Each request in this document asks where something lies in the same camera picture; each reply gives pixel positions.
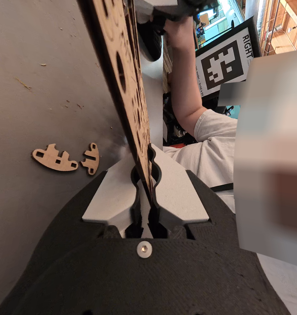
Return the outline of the black and white marker sign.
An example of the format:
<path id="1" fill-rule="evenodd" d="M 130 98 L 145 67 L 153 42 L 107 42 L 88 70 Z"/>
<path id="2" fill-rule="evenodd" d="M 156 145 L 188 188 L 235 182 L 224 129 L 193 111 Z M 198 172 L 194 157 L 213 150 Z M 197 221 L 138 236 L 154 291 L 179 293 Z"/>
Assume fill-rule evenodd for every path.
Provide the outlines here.
<path id="1" fill-rule="evenodd" d="M 198 49 L 195 56 L 203 101 L 218 97 L 222 84 L 245 81 L 251 61 L 261 56 L 255 17 Z"/>

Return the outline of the person's right hand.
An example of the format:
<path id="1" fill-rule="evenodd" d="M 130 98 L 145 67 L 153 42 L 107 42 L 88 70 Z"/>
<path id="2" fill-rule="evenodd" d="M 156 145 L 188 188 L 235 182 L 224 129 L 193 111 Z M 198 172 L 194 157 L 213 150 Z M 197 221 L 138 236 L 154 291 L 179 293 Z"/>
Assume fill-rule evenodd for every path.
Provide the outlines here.
<path id="1" fill-rule="evenodd" d="M 166 19 L 164 30 L 167 43 L 172 50 L 195 51 L 193 22 L 191 16 L 184 17 L 180 21 Z"/>

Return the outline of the laser-cut wooden parts sheet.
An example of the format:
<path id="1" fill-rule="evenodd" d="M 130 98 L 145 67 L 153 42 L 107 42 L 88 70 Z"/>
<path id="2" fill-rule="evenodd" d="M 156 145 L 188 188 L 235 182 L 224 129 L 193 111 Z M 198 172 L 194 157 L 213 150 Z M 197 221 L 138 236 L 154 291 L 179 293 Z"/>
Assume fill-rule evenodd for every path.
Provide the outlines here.
<path id="1" fill-rule="evenodd" d="M 143 88 L 134 1 L 78 0 L 99 65 L 152 204 L 150 127 Z"/>

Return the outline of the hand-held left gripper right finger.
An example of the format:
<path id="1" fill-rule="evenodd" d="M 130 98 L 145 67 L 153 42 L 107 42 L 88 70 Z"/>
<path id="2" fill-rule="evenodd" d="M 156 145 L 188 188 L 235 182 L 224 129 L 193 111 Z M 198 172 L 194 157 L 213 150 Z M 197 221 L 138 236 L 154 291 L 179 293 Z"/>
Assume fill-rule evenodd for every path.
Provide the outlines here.
<path id="1" fill-rule="evenodd" d="M 153 178 L 148 216 L 151 231 L 171 231 L 175 226 L 204 223 L 209 216 L 187 170 L 154 144 L 149 144 Z"/>

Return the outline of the oval wooden part with slots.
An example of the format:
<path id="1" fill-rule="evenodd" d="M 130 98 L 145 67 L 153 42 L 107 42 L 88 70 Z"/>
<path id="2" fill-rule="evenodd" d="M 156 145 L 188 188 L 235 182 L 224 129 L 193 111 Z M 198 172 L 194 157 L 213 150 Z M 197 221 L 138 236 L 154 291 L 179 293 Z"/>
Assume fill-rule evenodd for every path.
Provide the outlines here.
<path id="1" fill-rule="evenodd" d="M 61 172 L 75 171 L 78 168 L 78 162 L 69 160 L 67 151 L 59 152 L 56 149 L 56 144 L 49 144 L 46 149 L 35 149 L 31 153 L 34 160 L 41 165 Z"/>

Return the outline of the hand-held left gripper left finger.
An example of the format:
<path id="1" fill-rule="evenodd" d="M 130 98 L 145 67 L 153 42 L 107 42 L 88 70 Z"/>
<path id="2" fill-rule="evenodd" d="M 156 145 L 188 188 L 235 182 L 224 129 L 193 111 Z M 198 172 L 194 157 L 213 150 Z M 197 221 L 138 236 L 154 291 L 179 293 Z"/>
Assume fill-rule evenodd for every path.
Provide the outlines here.
<path id="1" fill-rule="evenodd" d="M 138 197 L 138 188 L 131 180 L 133 158 L 123 158 L 107 170 L 85 213 L 84 222 L 116 226 L 125 231 L 133 222 L 131 207 Z"/>

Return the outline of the person's right forearm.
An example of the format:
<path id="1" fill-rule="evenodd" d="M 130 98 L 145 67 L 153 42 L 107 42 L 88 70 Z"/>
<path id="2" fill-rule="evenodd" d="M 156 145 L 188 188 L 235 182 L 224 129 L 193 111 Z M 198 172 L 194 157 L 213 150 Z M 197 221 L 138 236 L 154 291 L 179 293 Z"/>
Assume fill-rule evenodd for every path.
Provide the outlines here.
<path id="1" fill-rule="evenodd" d="M 170 90 L 174 116 L 181 127 L 194 136 L 196 123 L 207 110 L 202 105 L 198 87 L 194 42 L 173 47 L 172 51 Z"/>

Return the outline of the small wooden part with slots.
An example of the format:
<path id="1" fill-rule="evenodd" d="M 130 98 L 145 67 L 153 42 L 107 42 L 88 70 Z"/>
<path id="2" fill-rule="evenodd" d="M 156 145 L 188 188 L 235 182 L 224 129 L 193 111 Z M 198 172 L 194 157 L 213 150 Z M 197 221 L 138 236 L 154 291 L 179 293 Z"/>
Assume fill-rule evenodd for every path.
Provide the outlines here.
<path id="1" fill-rule="evenodd" d="M 99 150 L 97 144 L 90 143 L 89 149 L 83 152 L 83 155 L 86 156 L 83 161 L 80 161 L 80 165 L 86 168 L 88 175 L 95 175 L 98 166 L 99 166 Z"/>

